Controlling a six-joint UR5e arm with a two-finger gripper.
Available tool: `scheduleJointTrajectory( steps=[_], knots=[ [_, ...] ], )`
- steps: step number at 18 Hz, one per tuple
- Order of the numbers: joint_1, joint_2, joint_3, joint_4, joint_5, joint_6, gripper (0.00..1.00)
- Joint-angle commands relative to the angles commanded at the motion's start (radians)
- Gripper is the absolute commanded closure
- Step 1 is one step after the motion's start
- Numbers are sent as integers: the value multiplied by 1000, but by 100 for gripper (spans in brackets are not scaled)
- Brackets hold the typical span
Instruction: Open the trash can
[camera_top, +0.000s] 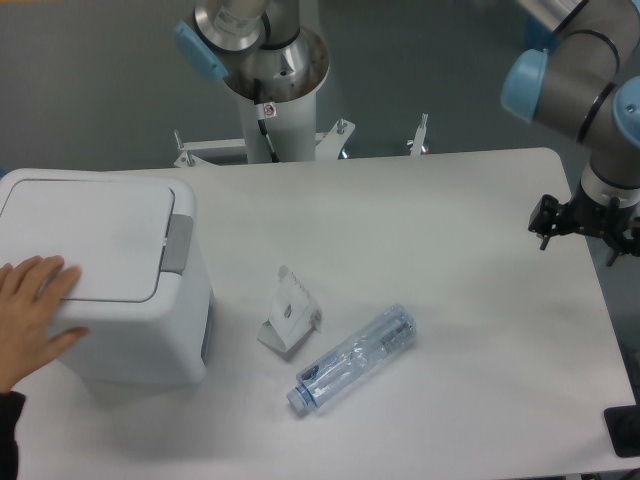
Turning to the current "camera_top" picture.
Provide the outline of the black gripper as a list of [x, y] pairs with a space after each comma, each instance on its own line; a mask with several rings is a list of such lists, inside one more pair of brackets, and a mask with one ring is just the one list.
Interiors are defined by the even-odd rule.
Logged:
[[639, 217], [635, 206], [620, 196], [599, 203], [586, 193], [576, 193], [562, 204], [545, 194], [531, 213], [528, 230], [537, 234], [540, 251], [545, 251], [555, 236], [579, 234], [602, 239], [610, 249], [607, 267], [612, 267], [620, 256], [631, 254], [633, 245], [639, 244]]

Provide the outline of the black sleeve forearm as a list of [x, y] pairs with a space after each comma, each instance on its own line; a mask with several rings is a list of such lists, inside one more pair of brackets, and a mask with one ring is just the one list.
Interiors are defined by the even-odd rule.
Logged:
[[16, 479], [19, 471], [19, 447], [15, 437], [17, 423], [26, 397], [11, 391], [1, 394], [1, 479]]

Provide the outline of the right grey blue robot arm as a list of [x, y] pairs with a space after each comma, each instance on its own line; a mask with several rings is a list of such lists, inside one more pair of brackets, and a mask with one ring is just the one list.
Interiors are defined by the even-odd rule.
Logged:
[[503, 108], [590, 150], [572, 198], [544, 195], [529, 231], [543, 246], [556, 236], [599, 238], [608, 261], [639, 254], [639, 80], [614, 82], [639, 48], [636, 1], [523, 1], [548, 29], [548, 50], [530, 49], [513, 64]]

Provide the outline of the person's bare hand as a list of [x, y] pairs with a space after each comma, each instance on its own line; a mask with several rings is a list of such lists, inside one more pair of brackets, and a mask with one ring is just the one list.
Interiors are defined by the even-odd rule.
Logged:
[[49, 325], [63, 297], [81, 276], [61, 256], [34, 256], [1, 267], [1, 392], [48, 365], [89, 334], [73, 327], [50, 336]]

